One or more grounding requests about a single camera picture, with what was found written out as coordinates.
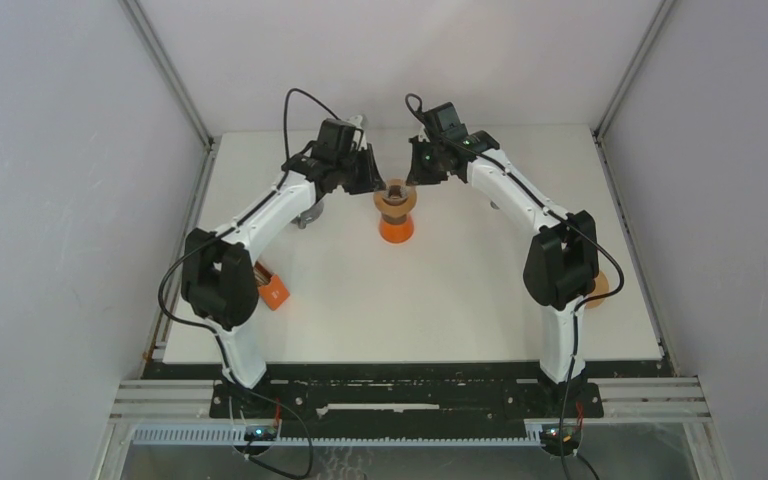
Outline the orange glass carafe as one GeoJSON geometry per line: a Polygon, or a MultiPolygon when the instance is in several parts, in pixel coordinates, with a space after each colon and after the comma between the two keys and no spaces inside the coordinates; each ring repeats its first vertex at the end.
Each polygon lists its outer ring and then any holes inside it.
{"type": "Polygon", "coordinates": [[[397,218],[381,216],[378,224],[379,235],[391,244],[407,242],[413,236],[414,231],[415,226],[410,214],[397,218]]]}

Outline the clear ribbed glass dripper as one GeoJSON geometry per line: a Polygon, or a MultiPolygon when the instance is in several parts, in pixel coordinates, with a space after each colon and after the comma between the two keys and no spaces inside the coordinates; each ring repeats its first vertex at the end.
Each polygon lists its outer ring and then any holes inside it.
{"type": "Polygon", "coordinates": [[[391,179],[387,182],[387,188],[382,194],[382,199],[386,205],[400,206],[407,203],[414,193],[414,187],[407,185],[404,180],[391,179]]]}

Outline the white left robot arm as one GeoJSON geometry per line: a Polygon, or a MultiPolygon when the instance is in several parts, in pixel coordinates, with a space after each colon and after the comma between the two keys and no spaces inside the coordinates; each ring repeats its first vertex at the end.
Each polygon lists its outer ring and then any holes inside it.
{"type": "Polygon", "coordinates": [[[180,296],[217,340],[223,375],[237,384],[234,404],[250,417],[271,407],[260,380],[266,362],[248,322],[261,300],[255,264],[291,221],[336,188],[349,195],[384,187],[370,145],[334,150],[310,142],[281,167],[267,192],[213,230],[196,228],[185,242],[180,296]]]}

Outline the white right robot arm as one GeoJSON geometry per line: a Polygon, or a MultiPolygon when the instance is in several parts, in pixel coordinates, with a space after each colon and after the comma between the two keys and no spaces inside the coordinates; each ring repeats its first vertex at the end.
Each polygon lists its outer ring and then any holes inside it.
{"type": "Polygon", "coordinates": [[[565,415],[578,400],[570,381],[584,368],[578,357],[581,311],[600,271],[594,218],[585,210],[572,213],[540,192],[484,131],[452,138],[420,133],[409,143],[408,184],[430,186],[456,177],[530,235],[523,283],[541,308],[540,368],[550,380],[538,388],[538,402],[549,415],[565,415]]]}

